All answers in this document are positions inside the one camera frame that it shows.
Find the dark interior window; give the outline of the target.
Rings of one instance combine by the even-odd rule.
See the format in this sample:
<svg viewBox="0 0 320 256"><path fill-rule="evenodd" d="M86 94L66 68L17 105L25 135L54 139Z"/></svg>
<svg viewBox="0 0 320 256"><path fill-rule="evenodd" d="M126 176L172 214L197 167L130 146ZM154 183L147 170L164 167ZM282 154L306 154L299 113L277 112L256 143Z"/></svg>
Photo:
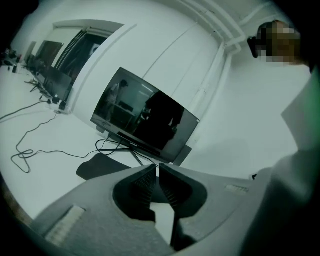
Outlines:
<svg viewBox="0 0 320 256"><path fill-rule="evenodd" d="M67 45L54 68L70 77L73 85L89 58L110 35L110 33L81 30Z"/></svg>

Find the black computer monitor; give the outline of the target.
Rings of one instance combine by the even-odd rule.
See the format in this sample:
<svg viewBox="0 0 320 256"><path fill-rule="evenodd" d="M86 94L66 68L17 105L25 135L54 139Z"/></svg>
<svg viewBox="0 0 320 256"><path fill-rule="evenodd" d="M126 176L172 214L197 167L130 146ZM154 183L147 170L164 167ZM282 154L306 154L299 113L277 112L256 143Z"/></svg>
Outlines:
<svg viewBox="0 0 320 256"><path fill-rule="evenodd" d="M37 80L51 97L67 101L72 90L72 78L50 66L36 73Z"/></svg>
<svg viewBox="0 0 320 256"><path fill-rule="evenodd" d="M164 163L181 165L199 119L170 96L120 67L102 93L91 122L119 141Z"/></svg>

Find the white power strip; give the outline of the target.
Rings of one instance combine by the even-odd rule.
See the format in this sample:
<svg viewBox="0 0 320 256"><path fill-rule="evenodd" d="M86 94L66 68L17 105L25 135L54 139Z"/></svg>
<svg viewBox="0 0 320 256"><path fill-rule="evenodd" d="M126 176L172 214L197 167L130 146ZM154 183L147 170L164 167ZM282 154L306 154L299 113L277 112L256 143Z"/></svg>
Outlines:
<svg viewBox="0 0 320 256"><path fill-rule="evenodd" d="M48 108L48 109L51 110L51 111L54 111L55 113L60 113L60 114L68 115L68 114L70 113L70 111L71 111L70 106L66 104L65 110L62 111L62 110L59 109L59 105L60 105L61 102L62 102L62 101L60 101L58 104L53 104L53 103L47 104L47 105L46 105L46 108Z"/></svg>

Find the white wall pipe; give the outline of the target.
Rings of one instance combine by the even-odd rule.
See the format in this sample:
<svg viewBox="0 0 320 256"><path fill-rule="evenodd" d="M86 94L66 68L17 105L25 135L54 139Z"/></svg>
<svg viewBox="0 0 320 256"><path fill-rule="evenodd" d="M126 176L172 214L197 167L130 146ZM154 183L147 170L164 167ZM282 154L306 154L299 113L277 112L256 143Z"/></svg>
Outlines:
<svg viewBox="0 0 320 256"><path fill-rule="evenodd" d="M227 77L233 55L242 50L240 43L246 39L241 27L220 5L214 1L203 1L208 6L204 15L209 17L214 28L219 29L216 34L220 38L220 45L200 89L190 104L190 109L197 113L209 105L207 100L214 96L223 79Z"/></svg>

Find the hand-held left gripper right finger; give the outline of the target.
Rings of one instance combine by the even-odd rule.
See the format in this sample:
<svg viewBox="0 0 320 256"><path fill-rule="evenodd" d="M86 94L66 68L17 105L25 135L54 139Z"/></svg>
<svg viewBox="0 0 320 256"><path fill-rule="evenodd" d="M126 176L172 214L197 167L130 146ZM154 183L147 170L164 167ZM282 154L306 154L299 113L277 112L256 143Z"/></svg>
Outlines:
<svg viewBox="0 0 320 256"><path fill-rule="evenodd" d="M174 211L173 252L242 252L252 222L254 181L210 175L169 164L159 185Z"/></svg>

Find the red desk mat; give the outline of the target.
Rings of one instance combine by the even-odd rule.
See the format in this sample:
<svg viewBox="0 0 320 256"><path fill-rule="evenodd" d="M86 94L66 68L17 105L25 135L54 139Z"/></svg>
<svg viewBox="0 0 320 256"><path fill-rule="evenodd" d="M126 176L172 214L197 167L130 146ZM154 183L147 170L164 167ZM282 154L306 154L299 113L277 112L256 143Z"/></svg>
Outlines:
<svg viewBox="0 0 320 256"><path fill-rule="evenodd" d="M82 163L77 171L76 175L85 181L118 173L124 170L130 169L126 166L112 158L99 153L96 154L91 160Z"/></svg>

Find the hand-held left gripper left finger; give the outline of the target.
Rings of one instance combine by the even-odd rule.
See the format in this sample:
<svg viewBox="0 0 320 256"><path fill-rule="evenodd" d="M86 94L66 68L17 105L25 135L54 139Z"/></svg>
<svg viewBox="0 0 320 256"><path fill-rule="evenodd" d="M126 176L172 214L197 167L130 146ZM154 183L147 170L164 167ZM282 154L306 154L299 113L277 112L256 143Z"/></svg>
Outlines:
<svg viewBox="0 0 320 256"><path fill-rule="evenodd" d="M90 179L44 209L31 228L61 254L170 256L151 210L154 165Z"/></svg>

